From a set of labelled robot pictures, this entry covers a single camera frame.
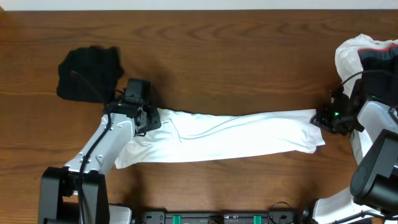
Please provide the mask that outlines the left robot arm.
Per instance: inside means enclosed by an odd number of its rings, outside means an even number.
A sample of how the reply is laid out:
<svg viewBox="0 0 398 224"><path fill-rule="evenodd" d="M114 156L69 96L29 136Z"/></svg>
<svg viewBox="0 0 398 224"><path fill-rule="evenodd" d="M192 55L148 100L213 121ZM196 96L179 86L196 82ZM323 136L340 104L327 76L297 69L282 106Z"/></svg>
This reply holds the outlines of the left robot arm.
<svg viewBox="0 0 398 224"><path fill-rule="evenodd" d="M106 177L128 142L160 127L150 82L130 79L122 95L106 105L84 148L62 168L43 173L38 223L131 223L129 207L109 204Z"/></svg>

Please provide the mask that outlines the white robot print t-shirt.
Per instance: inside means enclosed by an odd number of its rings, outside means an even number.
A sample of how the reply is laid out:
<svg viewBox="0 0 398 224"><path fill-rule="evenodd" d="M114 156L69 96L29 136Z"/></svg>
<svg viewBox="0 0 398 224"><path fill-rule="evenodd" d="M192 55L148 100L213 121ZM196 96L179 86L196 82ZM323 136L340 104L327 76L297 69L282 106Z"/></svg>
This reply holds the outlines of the white robot print t-shirt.
<svg viewBox="0 0 398 224"><path fill-rule="evenodd" d="M313 153L325 144L310 124L315 110L277 111L243 116L158 110L161 127L135 137L115 165L140 162L198 162L263 156L280 152Z"/></svg>

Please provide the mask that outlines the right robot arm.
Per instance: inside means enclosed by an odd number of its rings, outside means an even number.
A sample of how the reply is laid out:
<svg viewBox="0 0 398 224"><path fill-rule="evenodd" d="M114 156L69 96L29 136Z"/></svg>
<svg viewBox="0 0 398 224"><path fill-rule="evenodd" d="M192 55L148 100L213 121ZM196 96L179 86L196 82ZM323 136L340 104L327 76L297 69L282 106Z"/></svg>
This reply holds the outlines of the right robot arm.
<svg viewBox="0 0 398 224"><path fill-rule="evenodd" d="M303 215L306 223L356 223L375 217L397 221L397 82L361 77L349 96L348 79L331 94L333 102L317 110L311 123L333 134L367 133L363 154L350 186L317 200Z"/></svg>

